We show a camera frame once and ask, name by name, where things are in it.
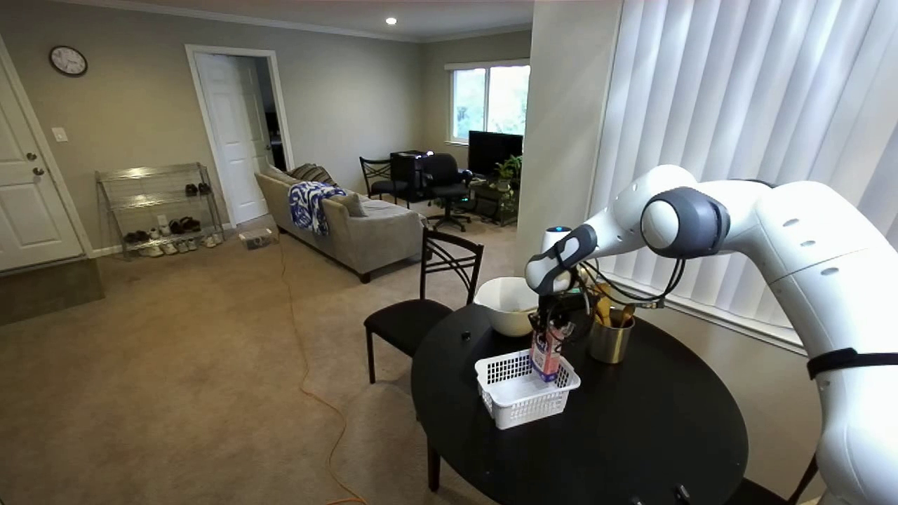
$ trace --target black round table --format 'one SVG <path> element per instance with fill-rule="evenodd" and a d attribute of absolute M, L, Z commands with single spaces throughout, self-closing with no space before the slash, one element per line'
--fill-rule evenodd
<path fill-rule="evenodd" d="M 565 343 L 582 376 L 566 409 L 497 429 L 475 363 L 525 348 L 492 331 L 492 312 L 465 305 L 429 331 L 412 363 L 412 398 L 439 457 L 497 503 L 726 503 L 747 467 L 747 426 L 721 380 L 683 343 L 638 321 L 621 366 Z"/>

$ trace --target white plastic bin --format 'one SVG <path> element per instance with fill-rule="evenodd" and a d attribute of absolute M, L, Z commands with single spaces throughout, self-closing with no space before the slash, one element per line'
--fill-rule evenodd
<path fill-rule="evenodd" d="M 565 413 L 566 394 L 582 388 L 582 376 L 562 356 L 562 370 L 545 381 L 530 352 L 499 355 L 475 363 L 481 398 L 499 429 L 530 423 Z"/>

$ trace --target curtain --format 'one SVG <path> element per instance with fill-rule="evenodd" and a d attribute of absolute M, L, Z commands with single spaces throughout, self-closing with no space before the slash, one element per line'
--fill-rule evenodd
<path fill-rule="evenodd" d="M 896 0 L 625 0 L 621 18 L 593 214 L 670 162 L 698 181 L 829 183 L 898 245 Z M 600 258 L 650 291 L 670 266 L 645 251 Z M 798 343 L 744 255 L 690 261 L 670 301 Z"/>

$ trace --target beige carpet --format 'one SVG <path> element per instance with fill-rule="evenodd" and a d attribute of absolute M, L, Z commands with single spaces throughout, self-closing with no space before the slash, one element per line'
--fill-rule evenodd
<path fill-rule="evenodd" d="M 514 228 L 465 237 L 483 279 L 517 270 Z M 427 491 L 408 356 L 378 345 L 367 384 L 363 321 L 416 275 L 359 284 L 288 237 L 103 258 L 103 301 L 0 325 L 4 505 L 488 503 L 446 467 Z"/>

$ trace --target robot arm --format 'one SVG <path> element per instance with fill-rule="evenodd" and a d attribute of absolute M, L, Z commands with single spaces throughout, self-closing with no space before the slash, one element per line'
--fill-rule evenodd
<path fill-rule="evenodd" d="M 803 341 L 823 398 L 824 503 L 898 496 L 898 252 L 820 183 L 697 183 L 659 165 L 528 261 L 533 291 L 586 258 L 648 247 L 667 258 L 744 252 Z"/>

